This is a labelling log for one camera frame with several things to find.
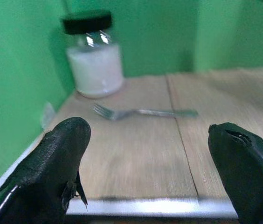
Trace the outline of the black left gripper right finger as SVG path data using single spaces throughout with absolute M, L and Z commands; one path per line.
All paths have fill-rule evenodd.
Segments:
M 263 139 L 233 123 L 213 124 L 208 148 L 242 224 L 263 224 Z

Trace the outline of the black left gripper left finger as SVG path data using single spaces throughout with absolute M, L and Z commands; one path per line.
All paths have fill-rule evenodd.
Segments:
M 87 204 L 79 167 L 90 136 L 81 117 L 47 132 L 0 186 L 0 224 L 62 224 L 73 197 Z

